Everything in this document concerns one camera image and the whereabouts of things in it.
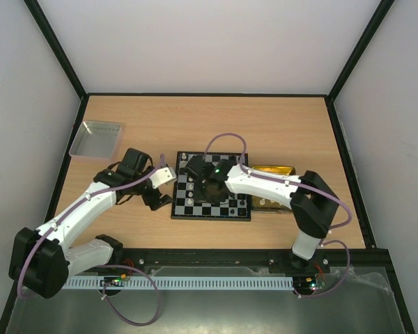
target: wire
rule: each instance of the wire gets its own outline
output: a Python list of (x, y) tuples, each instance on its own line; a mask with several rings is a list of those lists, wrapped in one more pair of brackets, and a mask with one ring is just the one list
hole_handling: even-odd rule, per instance
[(129, 325), (132, 326), (148, 326), (150, 324), (153, 324), (155, 321), (158, 320), (158, 318), (160, 317), (160, 313), (161, 313), (161, 307), (162, 307), (162, 297), (161, 297), (161, 293), (160, 290), (158, 289), (157, 285), (155, 284), (155, 281), (146, 273), (144, 273), (143, 271), (136, 269), (134, 267), (129, 267), (129, 266), (123, 266), (120, 264), (104, 264), (102, 266), (97, 266), (98, 268), (119, 268), (119, 269), (127, 269), (127, 270), (131, 270), (131, 271), (135, 271), (137, 273), (140, 273), (142, 276), (144, 276), (145, 278), (147, 278), (149, 280), (149, 282), (151, 283), (153, 289), (155, 289), (156, 292), (156, 298), (157, 298), (157, 307), (156, 307), (156, 312), (155, 315), (153, 315), (153, 318), (150, 319), (147, 322), (134, 322), (132, 320), (127, 319), (126, 317), (124, 317), (113, 305), (113, 303), (110, 301), (110, 299), (107, 297), (107, 295), (105, 294), (105, 290), (106, 288), (108, 288), (108, 286), (110, 285), (111, 282), (107, 282), (104, 284), (104, 287), (102, 289), (102, 294), (103, 294), (103, 299), (109, 304), (110, 308), (116, 313), (116, 315), (118, 316), (119, 319), (121, 319), (122, 321), (126, 322)]
[(347, 265), (346, 265), (346, 269), (345, 269), (345, 271), (344, 271), (341, 279), (338, 281), (338, 283), (336, 283), (329, 290), (324, 291), (324, 292), (321, 292), (319, 294), (312, 294), (310, 296), (303, 296), (299, 292), (297, 292), (296, 289), (294, 289), (294, 293), (297, 295), (297, 297), (299, 299), (312, 299), (312, 298), (327, 296), (328, 294), (331, 294), (334, 290), (336, 290), (343, 283), (343, 281), (346, 279), (346, 277), (348, 275), (348, 272), (350, 271), (350, 261), (351, 261), (351, 259), (350, 259), (350, 250), (348, 249), (347, 245), (345, 245), (345, 243), (343, 243), (340, 240), (330, 240), (330, 241), (324, 242), (321, 246), (323, 247), (323, 246), (326, 246), (326, 245), (329, 245), (329, 244), (334, 244), (334, 243), (341, 244), (345, 248), (346, 253), (347, 253)]
[[(140, 179), (133, 181), (129, 184), (124, 184), (123, 186), (115, 186), (114, 188), (108, 188), (108, 189), (102, 189), (99, 191), (95, 191), (94, 193), (90, 194), (90, 197), (95, 197), (97, 195), (100, 195), (101, 193), (107, 193), (109, 191), (119, 191), (119, 190), (123, 190), (126, 188), (130, 188), (131, 186), (136, 186), (137, 184), (140, 184), (141, 182), (144, 182), (145, 180), (147, 180), (150, 176), (152, 176), (154, 173), (156, 173), (156, 171), (158, 169), (160, 169), (161, 167), (163, 167), (163, 165), (165, 165), (164, 162), (164, 154), (160, 155), (160, 163), (154, 167), (154, 169), (152, 169), (151, 172), (149, 172), (149, 174), (144, 175), (143, 177), (141, 177)], [(80, 200), (78, 200), (74, 205), (72, 205), (62, 216), (59, 217), (59, 219), (56, 221), (56, 226), (59, 227), (62, 222), (73, 212), (75, 211), (78, 207), (80, 207), (82, 204), (84, 204), (88, 199), (86, 197), (81, 198)], [(29, 264), (31, 263), (31, 260), (33, 259), (34, 255), (36, 254), (37, 250), (39, 249), (40, 245), (44, 242), (44, 240), (46, 240), (46, 238), (48, 238), (48, 236), (54, 231), (54, 227), (51, 227), (48, 229), (48, 231), (46, 231), (46, 233), (41, 236), (39, 238), (39, 240), (37, 240), (36, 244), (34, 245), (34, 247), (31, 249), (31, 251), (29, 252), (28, 256), (26, 257), (26, 260), (23, 264), (22, 270), (20, 271), (20, 276), (19, 279), (17, 281), (17, 295), (21, 298), (21, 299), (27, 299), (30, 296), (32, 296), (32, 293), (29, 294), (25, 294), (23, 292), (23, 280), (24, 277), (26, 275), (26, 271), (28, 270)]]
[(323, 281), (326, 283), (327, 280), (325, 278), (322, 268), (317, 263), (315, 263), (314, 266), (317, 268), (317, 270), (319, 270), (319, 275), (322, 277)]
[(337, 203), (338, 205), (342, 206), (345, 211), (348, 214), (348, 218), (343, 222), (343, 223), (338, 223), (336, 225), (332, 225), (330, 226), (330, 230), (334, 229), (334, 228), (340, 228), (342, 226), (348, 225), (349, 222), (351, 222), (351, 220), (353, 219), (353, 213), (351, 212), (350, 208), (347, 206), (346, 203), (344, 203), (343, 201), (339, 200), (338, 198), (330, 195), (329, 193), (326, 193), (320, 189), (317, 189), (313, 186), (309, 186), (308, 184), (303, 184), (303, 183), (299, 183), (299, 182), (293, 182), (290, 180), (287, 180), (285, 178), (275, 178), (275, 177), (270, 177), (270, 176), (265, 176), (265, 175), (260, 175), (260, 174), (256, 174), (253, 172), (253, 169), (246, 167), (245, 165), (243, 165), (243, 161), (245, 160), (245, 154), (246, 154), (246, 149), (247, 149), (247, 144), (246, 141), (244, 140), (243, 137), (241, 137), (241, 135), (239, 134), (234, 134), (231, 132), (226, 132), (225, 134), (219, 134), (218, 136), (215, 136), (208, 144), (208, 146), (206, 146), (206, 149), (204, 150), (204, 157), (206, 157), (210, 146), (214, 143), (214, 141), (216, 141), (218, 138), (220, 137), (225, 137), (225, 136), (233, 136), (236, 138), (239, 138), (242, 143), (243, 143), (243, 151), (242, 154), (240, 155), (240, 159), (239, 159), (239, 163), (238, 165), (240, 166), (240, 169), (242, 170), (242, 172), (244, 172), (245, 174), (249, 175), (249, 176), (254, 176), (257, 177), (259, 179), (263, 179), (263, 180), (267, 180), (267, 181), (273, 181), (273, 182), (278, 182), (278, 183), (288, 183), (291, 186), (298, 186), (300, 188), (306, 189), (306, 190), (310, 190), (314, 193), (318, 193), (319, 195), (322, 195), (326, 198), (328, 198), (329, 200), (332, 200), (333, 202)]

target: white wall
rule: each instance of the white wall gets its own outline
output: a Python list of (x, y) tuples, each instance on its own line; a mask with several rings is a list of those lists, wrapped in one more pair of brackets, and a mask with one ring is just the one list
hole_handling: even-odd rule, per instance
[(418, 332), (418, 0), (395, 1), (336, 107)]
[(328, 93), (379, 0), (39, 0), (88, 92)]
[(46, 215), (76, 96), (23, 1), (0, 1), (0, 316), (15, 234)]

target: black metal frame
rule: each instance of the black metal frame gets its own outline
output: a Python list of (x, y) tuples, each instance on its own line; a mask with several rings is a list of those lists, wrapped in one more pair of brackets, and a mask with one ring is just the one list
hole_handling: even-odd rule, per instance
[[(347, 60), (344, 68), (341, 71), (336, 83), (333, 85), (330, 93), (326, 94), (214, 94), (214, 93), (86, 93), (84, 87), (80, 83), (68, 57), (66, 56), (59, 40), (57, 39), (53, 29), (51, 28), (42, 8), (38, 4), (37, 0), (24, 0), (28, 6), (34, 20), (37, 22), (40, 30), (49, 43), (54, 55), (57, 57), (59, 63), (65, 71), (65, 74), (69, 78), (73, 88), (76, 90), (81, 104), (77, 113), (75, 124), (73, 126), (70, 139), (68, 141), (68, 148), (65, 152), (63, 162), (61, 164), (61, 170), (56, 181), (53, 196), (47, 210), (46, 221), (54, 217), (57, 204), (63, 188), (63, 183), (68, 172), (68, 166), (70, 164), (70, 156), (68, 150), (72, 144), (75, 133), (78, 130), (88, 99), (92, 95), (113, 95), (113, 96), (199, 96), (199, 97), (322, 97), (325, 99), (330, 122), (338, 145), (339, 154), (342, 159), (343, 168), (350, 187), (350, 192), (355, 205), (359, 226), (362, 231), (366, 249), (352, 249), (350, 250), (352, 264), (354, 267), (384, 267), (389, 283), (394, 292), (396, 303), (401, 315), (401, 319), (404, 328), (407, 333), (413, 334), (414, 328), (408, 314), (407, 307), (405, 305), (401, 288), (396, 277), (392, 260), (390, 259), (388, 250), (376, 248), (375, 238), (371, 231), (369, 218), (366, 214), (364, 202), (362, 200), (359, 186), (357, 184), (355, 171), (350, 159), (348, 148), (346, 146), (343, 132), (338, 120), (336, 110), (334, 108), (334, 101), (337, 98), (339, 92), (346, 83), (351, 72), (355, 68), (357, 62), (364, 53), (366, 47), (369, 45), (373, 35), (381, 25), (385, 15), (391, 8), (394, 0), (381, 0), (379, 6), (374, 12), (370, 22), (367, 24), (361, 38), (359, 39), (356, 47), (354, 48), (350, 58)], [(125, 256), (132, 259), (143, 259), (143, 265), (141, 268), (147, 266), (154, 267), (155, 265), (180, 265), (180, 266), (201, 266), (201, 265), (242, 265), (246, 267), (269, 267), (270, 270), (284, 270), (279, 267), (277, 263), (271, 259), (284, 258), (288, 255), (289, 250), (172, 250), (172, 249), (127, 249), (125, 250)], [(329, 265), (333, 267), (342, 267), (346, 263), (346, 254), (343, 250), (319, 250), (316, 252), (316, 256), (325, 257), (329, 261)], [(14, 283), (11, 289), (8, 301), (3, 311), (0, 320), (0, 333), (5, 333), (8, 326), (10, 316), (17, 298), (16, 293), (17, 284)]]

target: chessboard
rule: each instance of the chessboard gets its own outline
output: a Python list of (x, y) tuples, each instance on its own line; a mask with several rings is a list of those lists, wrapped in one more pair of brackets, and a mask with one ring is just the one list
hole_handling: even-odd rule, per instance
[[(173, 186), (172, 219), (204, 219), (210, 221), (250, 221), (251, 196), (233, 194), (225, 202), (211, 204), (195, 202), (193, 199), (194, 180), (185, 174), (187, 162), (203, 152), (178, 152), (176, 155), (177, 181)], [(214, 153), (206, 155), (205, 160), (215, 166), (221, 159), (236, 160), (240, 153)], [(243, 164), (248, 166), (247, 154)]]

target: white cable tray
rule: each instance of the white cable tray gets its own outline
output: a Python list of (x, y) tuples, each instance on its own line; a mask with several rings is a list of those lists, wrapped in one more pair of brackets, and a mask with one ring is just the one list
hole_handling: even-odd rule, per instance
[[(63, 289), (97, 289), (104, 285), (104, 276), (73, 276)], [(291, 277), (165, 277), (153, 276), (160, 290), (292, 290)], [(150, 290), (151, 283), (142, 276), (121, 281), (107, 289)]]

